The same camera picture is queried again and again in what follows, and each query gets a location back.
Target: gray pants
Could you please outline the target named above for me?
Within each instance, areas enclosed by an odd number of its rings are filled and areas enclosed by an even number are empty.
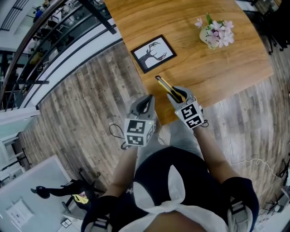
[[[169,146],[189,151],[203,159],[203,155],[199,149],[198,142],[193,135],[193,131],[188,129],[181,120],[178,119],[170,123],[169,130],[171,134],[169,145],[160,144],[158,141],[159,135],[157,133],[154,133],[146,147],[138,147],[136,169],[150,155]]]

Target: potted flower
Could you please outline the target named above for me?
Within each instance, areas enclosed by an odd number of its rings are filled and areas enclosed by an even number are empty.
[[[213,21],[209,14],[206,15],[208,26],[203,28],[202,19],[195,23],[198,28],[202,28],[199,37],[208,45],[209,48],[228,46],[234,42],[234,33],[232,32],[232,21]]]

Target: navy sleeve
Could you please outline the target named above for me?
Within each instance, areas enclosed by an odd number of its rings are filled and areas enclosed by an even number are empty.
[[[86,231],[86,227],[97,220],[109,214],[117,205],[118,198],[113,196],[104,196],[92,202],[82,222],[81,232]]]
[[[223,190],[237,201],[243,203],[250,208],[253,214],[253,230],[258,214],[259,214],[259,201],[254,191],[252,181],[242,177],[232,177],[222,183]]]

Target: floor plank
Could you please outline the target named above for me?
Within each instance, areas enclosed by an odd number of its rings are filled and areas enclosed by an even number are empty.
[[[289,152],[290,50],[274,48],[269,59],[273,76],[205,108],[204,115],[231,164],[259,158],[276,173]],[[30,162],[36,165],[57,154],[72,177],[82,167],[89,179],[100,172],[107,186],[123,142],[110,134],[109,125],[122,127],[131,103],[145,92],[123,42],[97,55],[45,98],[41,115],[20,135]],[[162,133],[168,142],[168,126]],[[252,161],[233,168],[253,181],[261,207],[279,192],[281,181],[266,164]]]

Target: forearm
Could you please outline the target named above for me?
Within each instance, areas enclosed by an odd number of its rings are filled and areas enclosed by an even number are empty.
[[[137,159],[137,147],[130,147],[125,150],[116,166],[113,179],[108,190],[104,194],[119,197],[133,181],[135,174],[135,165]]]
[[[223,152],[218,147],[216,141],[211,137],[207,128],[197,126],[194,128],[195,136],[198,140],[200,150],[203,154],[209,172],[220,183],[226,179],[239,176],[230,166]]]

